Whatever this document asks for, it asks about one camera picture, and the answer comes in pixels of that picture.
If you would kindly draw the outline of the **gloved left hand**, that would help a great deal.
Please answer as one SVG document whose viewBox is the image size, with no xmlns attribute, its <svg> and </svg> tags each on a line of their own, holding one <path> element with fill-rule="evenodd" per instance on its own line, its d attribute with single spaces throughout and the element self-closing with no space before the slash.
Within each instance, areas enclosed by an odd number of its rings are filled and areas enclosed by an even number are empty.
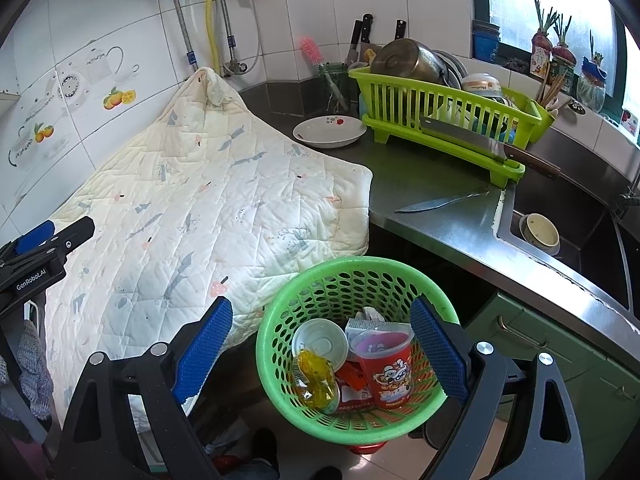
<svg viewBox="0 0 640 480">
<path fill-rule="evenodd" d="M 21 369 L 18 382 L 26 396 L 30 412 L 40 422 L 46 422 L 51 418 L 53 392 L 46 352 L 35 324 L 31 320 L 25 320 L 23 325 L 23 333 L 15 353 L 16 362 Z"/>
</svg>

